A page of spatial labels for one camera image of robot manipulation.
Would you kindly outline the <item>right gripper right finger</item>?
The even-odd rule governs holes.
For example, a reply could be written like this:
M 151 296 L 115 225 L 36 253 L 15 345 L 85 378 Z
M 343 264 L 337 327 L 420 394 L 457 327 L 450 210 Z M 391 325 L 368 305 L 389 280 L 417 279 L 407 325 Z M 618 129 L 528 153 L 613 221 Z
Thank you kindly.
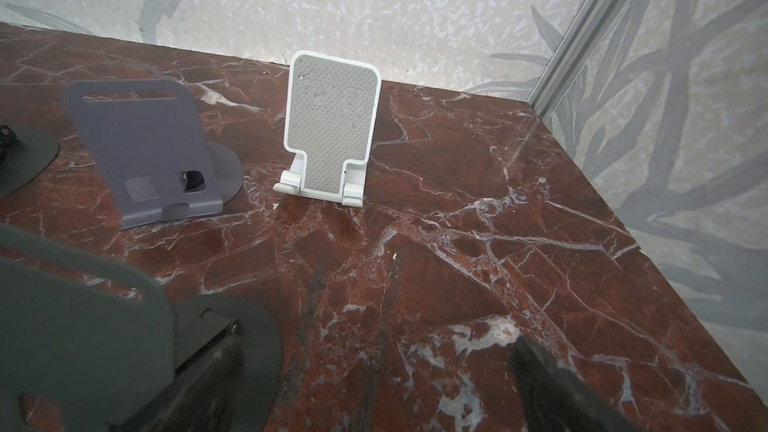
M 533 339 L 521 335 L 509 359 L 530 431 L 636 431 L 638 427 L 603 400 Z

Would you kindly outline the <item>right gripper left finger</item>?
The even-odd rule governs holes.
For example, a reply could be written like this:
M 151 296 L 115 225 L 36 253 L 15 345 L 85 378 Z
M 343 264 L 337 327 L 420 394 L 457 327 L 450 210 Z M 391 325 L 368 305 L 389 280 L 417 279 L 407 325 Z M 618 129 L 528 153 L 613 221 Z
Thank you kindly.
M 226 334 L 115 431 L 230 431 L 243 375 L 243 350 Z

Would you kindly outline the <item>white folding phone stand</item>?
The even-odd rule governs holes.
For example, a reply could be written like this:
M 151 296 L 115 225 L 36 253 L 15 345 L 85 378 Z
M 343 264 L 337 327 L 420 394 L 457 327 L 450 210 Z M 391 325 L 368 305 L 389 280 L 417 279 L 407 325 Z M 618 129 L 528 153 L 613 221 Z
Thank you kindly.
M 283 138 L 294 159 L 273 190 L 362 207 L 381 86 L 371 64 L 296 52 Z

